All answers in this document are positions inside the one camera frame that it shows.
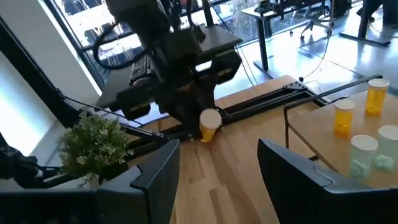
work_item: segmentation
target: potted plant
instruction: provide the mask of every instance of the potted plant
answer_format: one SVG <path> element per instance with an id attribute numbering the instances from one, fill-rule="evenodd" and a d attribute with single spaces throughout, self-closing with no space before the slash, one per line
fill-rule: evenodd
<path id="1" fill-rule="evenodd" d="M 127 136 L 117 120 L 98 115 L 80 115 L 80 121 L 58 140 L 63 171 L 74 177 L 86 176 L 81 185 L 93 178 L 110 180 L 128 169 L 124 158 L 133 155 L 127 149 Z"/>

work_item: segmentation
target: plastic cup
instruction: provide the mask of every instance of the plastic cup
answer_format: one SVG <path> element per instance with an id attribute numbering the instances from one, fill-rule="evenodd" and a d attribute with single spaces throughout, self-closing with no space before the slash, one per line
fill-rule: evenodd
<path id="1" fill-rule="evenodd" d="M 351 132 L 355 102 L 349 99 L 338 100 L 335 103 L 335 124 L 336 135 L 347 138 Z"/>
<path id="2" fill-rule="evenodd" d="M 365 107 L 366 114 L 373 116 L 381 114 L 389 85 L 390 81 L 383 78 L 375 78 L 369 81 Z"/>
<path id="3" fill-rule="evenodd" d="M 357 135 L 351 139 L 349 176 L 357 179 L 369 177 L 378 146 L 376 139 L 371 136 Z"/>
<path id="4" fill-rule="evenodd" d="M 382 170 L 394 170 L 398 159 L 398 126 L 385 125 L 379 128 L 377 135 L 379 152 L 374 158 L 374 165 Z"/>
<path id="5" fill-rule="evenodd" d="M 221 115 L 217 110 L 205 109 L 200 114 L 200 132 L 203 136 L 202 142 L 209 142 L 217 131 L 217 128 L 221 125 Z"/>

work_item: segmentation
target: window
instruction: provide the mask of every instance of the window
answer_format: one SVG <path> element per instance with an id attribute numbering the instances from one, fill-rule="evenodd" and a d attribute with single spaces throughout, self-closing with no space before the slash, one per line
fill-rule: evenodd
<path id="1" fill-rule="evenodd" d="M 98 85 L 107 82 L 110 71 L 99 66 L 93 58 L 93 44 L 99 35 L 114 23 L 105 0 L 45 0 L 55 14 L 67 36 L 71 39 L 79 56 L 89 68 Z M 244 41 L 257 38 L 256 20 L 241 13 L 242 9 L 257 4 L 258 0 L 212 0 L 211 15 L 215 24 L 228 28 Z M 181 0 L 182 14 L 186 14 L 187 0 Z M 205 24 L 205 15 L 201 10 L 201 0 L 193 0 L 192 20 L 196 24 Z M 181 17 L 182 25 L 188 26 L 186 16 Z M 286 16 L 284 21 L 275 18 L 272 31 L 277 32 L 292 26 L 297 20 Z M 140 50 L 138 36 L 126 24 L 120 23 L 105 39 L 107 42 L 99 48 L 99 58 L 103 63 L 117 65 L 133 58 Z"/>

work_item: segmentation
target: person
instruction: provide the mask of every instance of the person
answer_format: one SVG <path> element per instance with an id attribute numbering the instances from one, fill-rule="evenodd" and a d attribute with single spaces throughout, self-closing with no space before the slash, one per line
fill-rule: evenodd
<path id="1" fill-rule="evenodd" d="M 368 8 L 366 10 L 366 17 L 371 22 L 375 20 L 372 14 L 383 5 L 383 25 L 389 28 L 398 29 L 398 1 L 397 0 L 367 0 Z M 356 12 L 359 16 L 362 15 L 363 7 Z"/>

